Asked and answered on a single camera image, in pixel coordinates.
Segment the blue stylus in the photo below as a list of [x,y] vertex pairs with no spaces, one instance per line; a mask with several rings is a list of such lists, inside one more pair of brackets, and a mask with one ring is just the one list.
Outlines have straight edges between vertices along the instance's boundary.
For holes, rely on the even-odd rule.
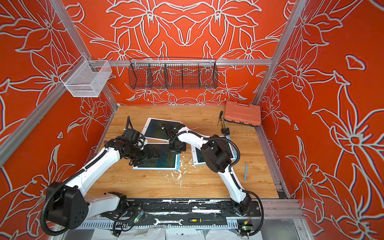
[[247,181],[248,163],[245,163],[244,181]]

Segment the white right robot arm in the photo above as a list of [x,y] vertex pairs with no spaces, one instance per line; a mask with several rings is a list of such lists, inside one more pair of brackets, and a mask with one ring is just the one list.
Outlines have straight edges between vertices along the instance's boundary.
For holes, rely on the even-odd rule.
[[234,212],[239,216],[248,214],[252,202],[251,196],[255,194],[243,188],[235,173],[234,166],[241,157],[236,144],[218,135],[211,137],[200,135],[183,124],[177,124],[170,129],[164,124],[160,126],[168,138],[171,152],[181,152],[186,144],[199,149],[206,165],[221,177],[227,187]]

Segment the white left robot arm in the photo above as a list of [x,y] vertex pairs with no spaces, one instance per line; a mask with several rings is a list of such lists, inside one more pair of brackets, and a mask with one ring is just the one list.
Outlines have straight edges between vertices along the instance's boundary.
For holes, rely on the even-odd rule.
[[148,146],[144,135],[136,131],[128,119],[123,134],[106,141],[101,152],[90,162],[61,183],[53,182],[47,187],[40,216],[41,229],[49,236],[58,236],[101,214],[106,214],[115,223],[121,222],[120,217],[114,218],[112,214],[124,214],[130,209],[124,194],[110,192],[92,200],[86,198],[87,192],[121,159],[138,167],[159,157],[155,148]]

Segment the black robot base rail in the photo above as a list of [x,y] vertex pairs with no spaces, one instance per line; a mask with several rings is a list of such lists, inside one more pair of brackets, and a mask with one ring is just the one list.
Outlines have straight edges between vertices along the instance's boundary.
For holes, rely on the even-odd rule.
[[208,214],[223,217],[260,217],[261,207],[258,201],[252,200],[249,207],[241,211],[231,199],[127,199],[127,206],[122,210],[115,209],[105,212],[106,216],[113,218],[127,211],[126,216],[137,215],[143,210],[151,215],[183,215],[183,214]]

